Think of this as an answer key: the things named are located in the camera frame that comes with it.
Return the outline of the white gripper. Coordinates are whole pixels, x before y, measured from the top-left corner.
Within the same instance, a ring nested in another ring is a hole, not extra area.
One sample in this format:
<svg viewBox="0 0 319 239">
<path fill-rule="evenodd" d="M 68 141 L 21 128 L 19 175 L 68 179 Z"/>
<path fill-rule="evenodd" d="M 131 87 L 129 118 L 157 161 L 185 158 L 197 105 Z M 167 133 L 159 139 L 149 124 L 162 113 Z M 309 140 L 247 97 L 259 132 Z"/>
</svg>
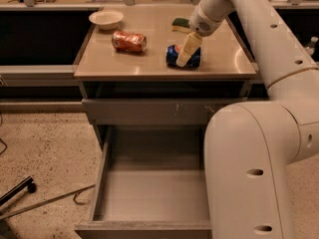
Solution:
<svg viewBox="0 0 319 239">
<path fill-rule="evenodd" d="M 221 21 L 210 19 L 206 16 L 200 6 L 196 6 L 189 18 L 189 28 L 193 31 L 189 33 L 176 59 L 179 67 L 184 67 L 191 56 L 197 51 L 202 44 L 201 37 L 212 35 L 221 25 Z"/>
</svg>

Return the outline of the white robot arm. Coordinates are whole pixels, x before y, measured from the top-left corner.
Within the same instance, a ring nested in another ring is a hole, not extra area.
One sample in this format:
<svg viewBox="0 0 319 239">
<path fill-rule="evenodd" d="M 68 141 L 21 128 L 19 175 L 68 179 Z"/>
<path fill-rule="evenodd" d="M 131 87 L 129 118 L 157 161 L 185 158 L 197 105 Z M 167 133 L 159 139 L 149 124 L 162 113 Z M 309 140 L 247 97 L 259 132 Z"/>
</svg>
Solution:
<svg viewBox="0 0 319 239">
<path fill-rule="evenodd" d="M 201 0 L 179 66 L 231 11 L 269 99 L 227 106 L 208 123 L 204 170 L 212 239 L 295 239 L 285 168 L 319 153 L 319 69 L 268 0 Z"/>
</svg>

